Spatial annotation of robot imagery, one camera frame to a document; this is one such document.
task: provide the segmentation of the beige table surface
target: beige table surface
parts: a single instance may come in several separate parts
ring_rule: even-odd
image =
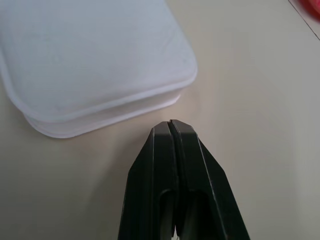
[[[192,125],[251,239],[320,239],[320,42],[286,0],[169,0],[199,74],[174,106],[72,139],[33,130],[0,85],[0,239],[116,240],[150,129]]]

